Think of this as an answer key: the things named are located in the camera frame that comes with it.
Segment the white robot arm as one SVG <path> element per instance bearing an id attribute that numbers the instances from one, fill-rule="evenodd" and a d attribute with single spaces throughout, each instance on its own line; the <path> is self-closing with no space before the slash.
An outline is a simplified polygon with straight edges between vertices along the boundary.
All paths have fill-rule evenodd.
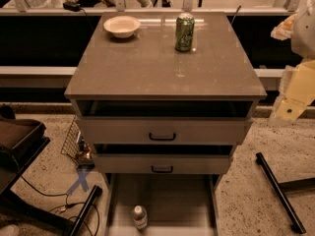
<path id="1" fill-rule="evenodd" d="M 285 66 L 270 116 L 275 124 L 290 124 L 315 100 L 315 1 L 303 2 L 272 30 L 271 37 L 289 39 L 292 52 L 302 58 L 295 67 Z"/>

